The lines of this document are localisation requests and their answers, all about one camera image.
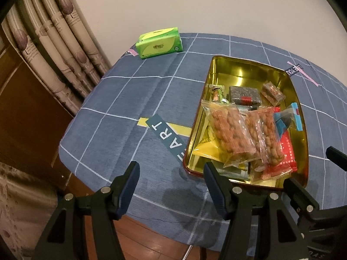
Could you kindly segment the brown cake pink packet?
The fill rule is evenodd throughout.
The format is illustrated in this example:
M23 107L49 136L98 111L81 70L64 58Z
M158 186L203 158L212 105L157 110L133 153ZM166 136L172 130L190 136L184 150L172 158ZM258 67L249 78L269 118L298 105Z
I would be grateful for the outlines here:
M260 92L272 106L279 106L286 98L272 82L264 83Z

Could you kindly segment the dark wooden cabinet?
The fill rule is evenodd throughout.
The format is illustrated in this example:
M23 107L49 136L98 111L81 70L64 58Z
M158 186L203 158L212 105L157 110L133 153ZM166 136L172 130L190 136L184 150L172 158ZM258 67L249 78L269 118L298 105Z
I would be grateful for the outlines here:
M71 119L2 32L1 162L65 189L58 146Z

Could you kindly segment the yellow snack bag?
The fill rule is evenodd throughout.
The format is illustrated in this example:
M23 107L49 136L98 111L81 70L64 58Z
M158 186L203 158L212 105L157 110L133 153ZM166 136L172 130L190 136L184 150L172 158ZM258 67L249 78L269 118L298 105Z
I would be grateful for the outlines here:
M202 136L198 145L193 149L192 154L224 163L225 156L223 151L219 148L216 135L208 121L203 124L202 131Z

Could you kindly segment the red snack packet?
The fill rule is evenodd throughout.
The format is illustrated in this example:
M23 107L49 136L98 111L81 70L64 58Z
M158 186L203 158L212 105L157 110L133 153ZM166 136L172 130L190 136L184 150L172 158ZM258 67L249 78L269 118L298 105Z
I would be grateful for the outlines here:
M267 156L261 180L274 179L298 169L288 127L279 115L277 107L265 107L259 112Z

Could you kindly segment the grey sesame block packet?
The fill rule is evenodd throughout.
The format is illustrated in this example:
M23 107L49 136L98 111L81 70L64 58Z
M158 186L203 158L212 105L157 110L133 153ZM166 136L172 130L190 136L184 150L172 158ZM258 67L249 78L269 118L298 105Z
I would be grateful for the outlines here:
M258 89L230 86L229 99L231 102L242 106L261 106L262 100Z

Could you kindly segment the blue candy wrapper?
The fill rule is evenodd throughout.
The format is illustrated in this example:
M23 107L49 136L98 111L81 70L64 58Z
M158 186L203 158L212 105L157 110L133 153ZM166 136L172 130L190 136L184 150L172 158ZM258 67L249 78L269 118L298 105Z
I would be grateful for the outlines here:
M301 116L297 102L293 102L283 111L274 112L273 118L277 127L279 138L291 127L299 132L303 131Z

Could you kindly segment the blue checked tablecloth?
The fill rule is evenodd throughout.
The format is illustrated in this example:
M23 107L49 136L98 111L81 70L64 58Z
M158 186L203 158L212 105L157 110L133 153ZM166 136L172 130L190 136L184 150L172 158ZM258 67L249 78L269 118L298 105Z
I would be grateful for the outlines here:
M228 223L215 210L203 179L139 119L159 115L191 127L214 55L256 60L292 76L306 123L307 191L322 209L346 204L346 172L328 161L333 146L346 151L346 86L316 64L284 49L235 36L185 33L183 51L149 59L125 54L85 99L59 144L63 164L97 191L123 174L131 161L141 175L127 215L184 244L219 251Z

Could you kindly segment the small green snack packet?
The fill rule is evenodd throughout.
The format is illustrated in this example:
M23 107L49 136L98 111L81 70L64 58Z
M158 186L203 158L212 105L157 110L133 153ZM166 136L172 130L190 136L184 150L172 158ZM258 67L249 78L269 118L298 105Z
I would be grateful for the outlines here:
M211 91L211 101L221 102L224 99L224 85L210 84L209 90Z

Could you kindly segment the red gold toffee tin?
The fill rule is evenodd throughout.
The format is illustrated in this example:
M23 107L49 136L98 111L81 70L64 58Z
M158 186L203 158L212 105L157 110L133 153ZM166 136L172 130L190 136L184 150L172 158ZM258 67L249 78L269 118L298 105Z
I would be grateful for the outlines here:
M201 177L207 162L234 182L282 188L294 177L307 185L305 121L284 71L251 60L212 58L183 167Z

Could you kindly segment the clear bag orange snacks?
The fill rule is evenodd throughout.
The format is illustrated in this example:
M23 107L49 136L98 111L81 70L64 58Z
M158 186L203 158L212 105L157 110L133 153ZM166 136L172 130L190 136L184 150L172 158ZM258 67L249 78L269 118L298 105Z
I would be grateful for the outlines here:
M225 168L259 158L245 120L235 104L202 100L201 106L216 137Z

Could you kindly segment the blue grey snack packet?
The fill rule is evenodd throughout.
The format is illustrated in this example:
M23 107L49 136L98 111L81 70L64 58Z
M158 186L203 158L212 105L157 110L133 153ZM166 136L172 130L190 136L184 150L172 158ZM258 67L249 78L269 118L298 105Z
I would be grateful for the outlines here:
M230 167L224 167L224 164L221 162L215 162L214 163L217 172L225 177L228 177L229 179L239 180L239 181L249 181L249 174L248 174L248 164L241 164L241 167L236 166L230 166Z

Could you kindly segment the green tissue pack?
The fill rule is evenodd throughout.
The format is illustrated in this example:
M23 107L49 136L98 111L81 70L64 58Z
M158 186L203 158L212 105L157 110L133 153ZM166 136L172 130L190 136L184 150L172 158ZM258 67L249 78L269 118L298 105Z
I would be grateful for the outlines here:
M178 27L159 29L142 34L135 44L141 59L183 51Z

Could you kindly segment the clear bag twisted snacks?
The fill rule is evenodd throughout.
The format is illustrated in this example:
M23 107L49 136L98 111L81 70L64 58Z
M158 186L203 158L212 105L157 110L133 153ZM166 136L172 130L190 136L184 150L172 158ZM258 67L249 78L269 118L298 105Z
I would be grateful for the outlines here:
M284 159L281 141L273 118L274 107L261 107L242 113L259 159L251 161L252 170L262 173Z

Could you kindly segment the beige patterned curtain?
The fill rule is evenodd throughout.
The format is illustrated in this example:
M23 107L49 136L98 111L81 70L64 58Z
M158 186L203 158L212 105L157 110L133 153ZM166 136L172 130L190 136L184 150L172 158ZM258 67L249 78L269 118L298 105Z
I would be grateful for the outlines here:
M72 114L110 68L73 0L1 0L10 44Z

